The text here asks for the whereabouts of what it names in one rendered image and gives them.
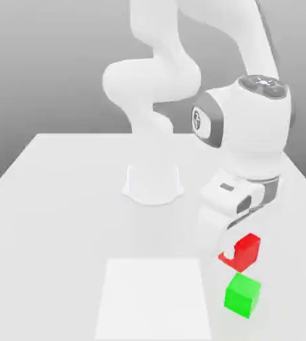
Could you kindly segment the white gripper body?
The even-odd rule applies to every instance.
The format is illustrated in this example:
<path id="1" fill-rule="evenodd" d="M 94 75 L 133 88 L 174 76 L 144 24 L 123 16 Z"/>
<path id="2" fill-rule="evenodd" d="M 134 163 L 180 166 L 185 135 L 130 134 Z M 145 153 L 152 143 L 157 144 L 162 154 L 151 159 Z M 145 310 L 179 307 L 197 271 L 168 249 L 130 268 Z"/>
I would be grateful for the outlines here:
<path id="1" fill-rule="evenodd" d="M 247 218 L 250 214 L 251 212 L 247 210 L 235 216 L 228 216 L 207 205 L 203 205 L 198 211 L 198 222 L 209 232 L 211 241 L 218 241 L 225 231 Z"/>

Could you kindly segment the small red cube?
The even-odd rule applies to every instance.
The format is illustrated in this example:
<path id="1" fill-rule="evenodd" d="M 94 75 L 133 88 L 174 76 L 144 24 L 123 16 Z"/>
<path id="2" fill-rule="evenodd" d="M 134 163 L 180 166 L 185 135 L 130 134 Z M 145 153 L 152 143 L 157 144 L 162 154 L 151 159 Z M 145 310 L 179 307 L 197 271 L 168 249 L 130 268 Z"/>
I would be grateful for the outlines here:
<path id="1" fill-rule="evenodd" d="M 257 260 L 260 242 L 260 237 L 249 233 L 234 245 L 233 258 L 229 259 L 222 252 L 218 255 L 218 259 L 236 271 L 243 272 Z"/>

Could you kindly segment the small green cube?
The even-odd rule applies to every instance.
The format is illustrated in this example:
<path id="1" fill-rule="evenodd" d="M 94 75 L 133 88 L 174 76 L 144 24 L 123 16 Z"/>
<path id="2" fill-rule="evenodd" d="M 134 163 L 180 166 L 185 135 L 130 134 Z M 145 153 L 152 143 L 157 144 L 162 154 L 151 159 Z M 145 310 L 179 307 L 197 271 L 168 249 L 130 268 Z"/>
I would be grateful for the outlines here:
<path id="1" fill-rule="evenodd" d="M 226 287 L 224 306 L 244 318 L 250 318 L 258 303 L 260 289 L 261 282 L 236 272 Z"/>

